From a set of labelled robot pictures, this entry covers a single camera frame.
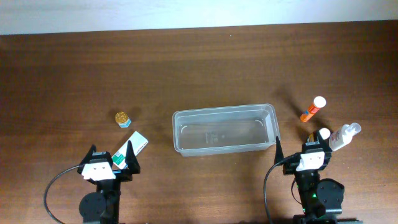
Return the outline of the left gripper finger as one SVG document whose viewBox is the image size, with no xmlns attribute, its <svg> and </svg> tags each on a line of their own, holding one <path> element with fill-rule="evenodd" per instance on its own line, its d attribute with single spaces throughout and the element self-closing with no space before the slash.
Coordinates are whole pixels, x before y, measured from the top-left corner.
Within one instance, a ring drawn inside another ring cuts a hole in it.
<svg viewBox="0 0 398 224">
<path fill-rule="evenodd" d="M 88 164 L 90 162 L 91 158 L 93 157 L 93 153 L 95 153 L 95 152 L 96 152 L 96 146 L 94 144 L 92 144 L 88 153 L 80 162 L 80 165 Z"/>
<path fill-rule="evenodd" d="M 133 150 L 132 142 L 127 142 L 125 163 L 131 173 L 140 173 L 140 165 Z"/>
</svg>

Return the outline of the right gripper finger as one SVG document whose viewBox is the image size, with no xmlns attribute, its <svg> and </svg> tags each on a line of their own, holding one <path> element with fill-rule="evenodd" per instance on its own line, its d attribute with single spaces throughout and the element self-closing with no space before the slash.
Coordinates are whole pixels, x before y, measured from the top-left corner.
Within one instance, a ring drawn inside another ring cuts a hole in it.
<svg viewBox="0 0 398 224">
<path fill-rule="evenodd" d="M 310 134 L 310 144 L 311 145 L 323 145 L 325 140 L 322 138 L 320 130 L 316 130 Z"/>
<path fill-rule="evenodd" d="M 282 146 L 279 137 L 276 136 L 275 140 L 276 140 L 276 150 L 275 150 L 274 164 L 276 165 L 280 164 L 284 160 L 284 154 L 282 151 Z"/>
</svg>

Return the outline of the dark bottle white cap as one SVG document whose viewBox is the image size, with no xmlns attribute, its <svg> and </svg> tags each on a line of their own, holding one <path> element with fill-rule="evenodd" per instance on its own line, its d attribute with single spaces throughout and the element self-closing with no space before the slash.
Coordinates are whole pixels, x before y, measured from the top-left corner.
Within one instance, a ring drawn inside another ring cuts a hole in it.
<svg viewBox="0 0 398 224">
<path fill-rule="evenodd" d="M 328 128 L 321 128 L 311 133 L 307 138 L 307 142 L 317 142 L 319 140 L 326 140 L 330 137 L 330 135 L 331 132 Z"/>
</svg>

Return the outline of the white pump lotion bottle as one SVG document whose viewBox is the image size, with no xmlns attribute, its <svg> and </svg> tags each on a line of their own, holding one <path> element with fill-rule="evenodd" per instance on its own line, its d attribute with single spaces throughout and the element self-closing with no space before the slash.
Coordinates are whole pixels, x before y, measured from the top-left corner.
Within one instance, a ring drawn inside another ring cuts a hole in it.
<svg viewBox="0 0 398 224">
<path fill-rule="evenodd" d="M 332 151 L 337 151 L 352 141 L 353 136 L 361 131 L 358 123 L 344 124 L 339 130 L 332 133 L 329 137 L 329 147 Z"/>
</svg>

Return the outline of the orange tube white cap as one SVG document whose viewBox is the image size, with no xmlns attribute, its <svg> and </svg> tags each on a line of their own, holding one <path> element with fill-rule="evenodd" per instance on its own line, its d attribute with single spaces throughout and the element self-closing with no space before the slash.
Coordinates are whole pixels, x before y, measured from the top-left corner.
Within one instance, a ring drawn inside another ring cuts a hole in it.
<svg viewBox="0 0 398 224">
<path fill-rule="evenodd" d="M 308 107 L 307 110 L 303 112 L 300 116 L 302 122 L 307 122 L 311 117 L 313 117 L 321 108 L 326 106 L 326 99 L 322 96 L 316 96 L 313 99 L 313 103 Z"/>
</svg>

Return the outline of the small jar gold lid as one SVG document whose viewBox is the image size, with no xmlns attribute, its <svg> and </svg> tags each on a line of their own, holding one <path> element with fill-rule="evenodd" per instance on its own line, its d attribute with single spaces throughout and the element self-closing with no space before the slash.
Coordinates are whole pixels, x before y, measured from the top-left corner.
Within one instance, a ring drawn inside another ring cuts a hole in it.
<svg viewBox="0 0 398 224">
<path fill-rule="evenodd" d="M 129 116 L 127 115 L 127 113 L 123 111 L 116 113 L 115 121 L 117 122 L 120 128 L 128 128 L 131 123 Z"/>
</svg>

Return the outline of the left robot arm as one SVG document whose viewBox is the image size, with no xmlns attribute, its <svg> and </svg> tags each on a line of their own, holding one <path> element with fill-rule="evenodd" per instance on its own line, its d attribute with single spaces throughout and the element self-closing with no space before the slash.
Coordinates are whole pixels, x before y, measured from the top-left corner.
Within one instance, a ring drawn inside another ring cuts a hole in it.
<svg viewBox="0 0 398 224">
<path fill-rule="evenodd" d="M 85 195 L 79 204 L 83 223 L 119 223 L 121 184 L 132 181 L 134 174 L 141 173 L 141 167 L 134 154 L 131 141 L 127 142 L 127 168 L 113 170 L 109 152 L 97 152 L 92 145 L 78 165 L 78 173 L 96 186 L 96 191 Z"/>
</svg>

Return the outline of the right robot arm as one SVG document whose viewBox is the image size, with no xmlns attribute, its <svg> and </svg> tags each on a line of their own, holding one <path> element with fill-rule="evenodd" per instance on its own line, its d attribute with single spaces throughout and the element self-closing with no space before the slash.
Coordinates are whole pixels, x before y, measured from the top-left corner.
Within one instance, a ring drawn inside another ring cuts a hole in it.
<svg viewBox="0 0 398 224">
<path fill-rule="evenodd" d="M 331 159 L 332 150 L 320 131 L 309 135 L 302 150 L 291 156 L 283 155 L 280 139 L 276 139 L 274 165 L 283 167 L 284 175 L 293 175 L 303 208 L 302 215 L 294 215 L 294 223 L 361 223 L 361 220 L 338 219 L 342 214 L 345 187 L 333 179 L 321 179 Z"/>
</svg>

